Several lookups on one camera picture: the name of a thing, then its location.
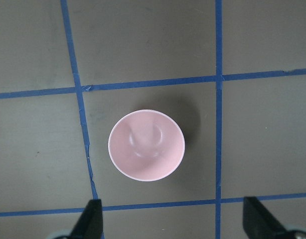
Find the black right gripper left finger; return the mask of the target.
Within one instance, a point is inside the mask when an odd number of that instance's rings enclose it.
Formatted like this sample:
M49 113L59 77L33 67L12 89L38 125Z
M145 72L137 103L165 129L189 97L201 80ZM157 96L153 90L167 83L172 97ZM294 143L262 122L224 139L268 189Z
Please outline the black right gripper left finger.
M92 199L86 205L69 239L101 239L103 235L102 201Z

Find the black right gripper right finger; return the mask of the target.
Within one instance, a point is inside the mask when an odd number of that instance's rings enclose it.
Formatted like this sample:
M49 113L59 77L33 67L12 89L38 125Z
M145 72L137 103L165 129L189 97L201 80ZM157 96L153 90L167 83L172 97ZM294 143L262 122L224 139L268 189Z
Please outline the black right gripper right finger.
M257 199L243 199L243 229L249 239L288 239L289 232Z

